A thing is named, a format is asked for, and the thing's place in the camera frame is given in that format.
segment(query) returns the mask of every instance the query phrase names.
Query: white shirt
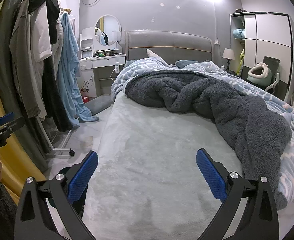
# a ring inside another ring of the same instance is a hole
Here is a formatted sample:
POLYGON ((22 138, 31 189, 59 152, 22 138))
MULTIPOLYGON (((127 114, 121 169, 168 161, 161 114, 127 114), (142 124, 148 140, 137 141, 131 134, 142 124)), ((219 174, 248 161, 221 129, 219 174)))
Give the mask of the white shirt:
POLYGON ((42 98, 42 85, 44 73, 44 59, 52 55, 51 41, 49 37, 47 7, 44 2, 35 12, 30 14, 31 18, 31 59, 35 73, 35 84, 33 89, 36 95, 38 107, 41 112, 38 115, 43 121, 47 115, 43 98, 42 98))

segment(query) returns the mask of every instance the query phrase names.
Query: rack wheel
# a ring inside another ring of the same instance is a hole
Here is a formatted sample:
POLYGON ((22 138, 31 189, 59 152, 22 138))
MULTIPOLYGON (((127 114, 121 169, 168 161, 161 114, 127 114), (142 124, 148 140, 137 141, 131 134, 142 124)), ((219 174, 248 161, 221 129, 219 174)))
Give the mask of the rack wheel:
POLYGON ((73 157, 73 156, 75 156, 75 152, 74 152, 72 149, 70 149, 70 150, 69 150, 69 155, 70 155, 71 157, 73 157))

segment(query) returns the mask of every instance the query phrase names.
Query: blue pillow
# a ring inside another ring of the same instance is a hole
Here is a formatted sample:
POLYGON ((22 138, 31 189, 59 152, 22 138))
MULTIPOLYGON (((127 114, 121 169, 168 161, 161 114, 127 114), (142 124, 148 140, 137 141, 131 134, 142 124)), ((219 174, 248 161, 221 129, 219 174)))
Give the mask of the blue pillow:
POLYGON ((200 61, 195 61, 195 60, 178 60, 176 61, 175 65, 179 68, 184 68, 185 66, 189 64, 194 64, 194 63, 201 63, 200 61))

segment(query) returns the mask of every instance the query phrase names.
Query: curtain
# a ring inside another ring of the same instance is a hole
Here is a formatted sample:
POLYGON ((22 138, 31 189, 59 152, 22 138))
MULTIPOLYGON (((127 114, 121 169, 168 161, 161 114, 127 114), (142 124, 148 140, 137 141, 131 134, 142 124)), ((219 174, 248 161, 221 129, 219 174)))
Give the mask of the curtain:
MULTIPOLYGON (((0 117, 3 115, 5 111, 0 98, 0 117)), ((44 175, 28 157, 14 134, 7 139, 7 145, 0 148, 0 155, 3 164, 2 182, 16 196, 20 196, 27 177, 33 176, 38 181, 45 180, 44 175)))
POLYGON ((99 22, 100 22, 100 30, 102 31, 102 32, 105 32, 105 27, 104 27, 104 17, 101 17, 100 18, 100 20, 99 20, 99 22))
POLYGON ((13 112, 15 117, 23 116, 25 126, 15 132, 24 151, 37 168, 44 172, 48 169, 45 153, 49 152, 48 144, 41 132, 36 118, 28 118, 23 104, 18 100, 13 84, 12 62, 9 43, 15 24, 15 13, 21 0, 4 0, 0 13, 0 98, 5 113, 13 112))

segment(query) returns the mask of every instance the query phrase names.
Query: bed frame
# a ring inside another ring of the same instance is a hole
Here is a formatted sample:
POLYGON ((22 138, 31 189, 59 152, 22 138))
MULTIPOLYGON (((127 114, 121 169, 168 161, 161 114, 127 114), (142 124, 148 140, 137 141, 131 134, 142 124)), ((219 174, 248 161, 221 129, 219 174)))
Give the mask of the bed frame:
POLYGON ((168 64, 177 60, 212 60, 212 41, 207 37, 168 31, 128 31, 125 33, 125 52, 128 60, 147 57, 150 49, 168 64))

